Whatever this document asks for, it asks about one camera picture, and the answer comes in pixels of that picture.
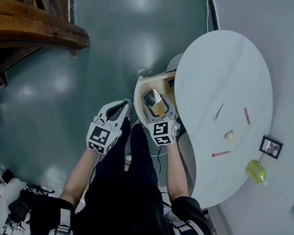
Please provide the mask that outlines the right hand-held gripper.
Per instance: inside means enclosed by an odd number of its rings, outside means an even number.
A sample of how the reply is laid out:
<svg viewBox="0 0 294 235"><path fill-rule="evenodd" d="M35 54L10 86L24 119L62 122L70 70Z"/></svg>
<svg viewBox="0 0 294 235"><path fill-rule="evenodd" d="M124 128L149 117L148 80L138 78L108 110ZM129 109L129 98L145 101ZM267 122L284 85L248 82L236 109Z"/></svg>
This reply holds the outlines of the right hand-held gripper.
<svg viewBox="0 0 294 235"><path fill-rule="evenodd" d="M147 129L154 143L157 146L167 146L175 142L180 131L180 124L176 121L175 105L163 94L161 99L166 106L163 117L154 116L146 103L144 103L143 109L148 118Z"/></svg>

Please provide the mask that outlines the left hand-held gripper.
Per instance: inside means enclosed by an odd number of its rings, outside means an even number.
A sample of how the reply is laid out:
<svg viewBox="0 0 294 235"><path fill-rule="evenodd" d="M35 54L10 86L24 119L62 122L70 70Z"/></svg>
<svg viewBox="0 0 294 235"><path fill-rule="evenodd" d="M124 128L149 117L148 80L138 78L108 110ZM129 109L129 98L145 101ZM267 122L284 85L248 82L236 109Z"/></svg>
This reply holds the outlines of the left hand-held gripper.
<svg viewBox="0 0 294 235"><path fill-rule="evenodd" d="M115 146L122 131L120 127L128 110L128 102L118 100L104 105L95 116L86 137L87 148L98 153L107 154Z"/></svg>

